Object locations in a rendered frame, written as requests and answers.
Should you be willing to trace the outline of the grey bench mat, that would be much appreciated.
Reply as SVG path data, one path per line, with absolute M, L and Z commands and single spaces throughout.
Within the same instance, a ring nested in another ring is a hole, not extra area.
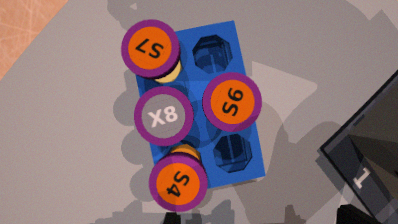
M 262 96 L 265 175 L 207 189 L 181 224 L 336 224 L 370 213 L 320 147 L 398 74 L 397 0 L 69 0 L 0 81 L 0 224 L 163 224 L 137 131 L 134 24 L 235 22 Z M 372 217 L 372 216 L 371 216 Z

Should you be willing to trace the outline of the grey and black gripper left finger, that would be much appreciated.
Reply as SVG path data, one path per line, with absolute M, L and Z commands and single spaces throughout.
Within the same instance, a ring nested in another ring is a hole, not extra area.
M 176 212 L 166 212 L 163 224 L 181 224 L 181 216 Z

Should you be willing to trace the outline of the blue tube rack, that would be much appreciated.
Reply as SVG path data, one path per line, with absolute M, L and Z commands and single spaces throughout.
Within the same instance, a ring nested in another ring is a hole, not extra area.
M 192 128 L 183 140 L 170 146 L 149 143 L 154 166 L 172 147 L 188 144 L 200 152 L 201 162 L 207 173 L 207 189 L 260 178 L 265 169 L 256 121 L 245 130 L 226 132 L 213 126 L 202 109 L 202 96 L 212 79 L 227 72 L 246 75 L 234 21 L 175 33 L 181 47 L 182 64 L 182 70 L 176 79 L 159 84 L 135 74 L 140 97 L 154 87 L 169 86 L 184 93 L 194 110 Z

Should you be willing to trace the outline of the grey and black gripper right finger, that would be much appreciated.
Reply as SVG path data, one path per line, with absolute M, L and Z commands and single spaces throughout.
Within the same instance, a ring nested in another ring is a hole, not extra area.
M 352 204 L 337 209 L 336 224 L 382 224 Z

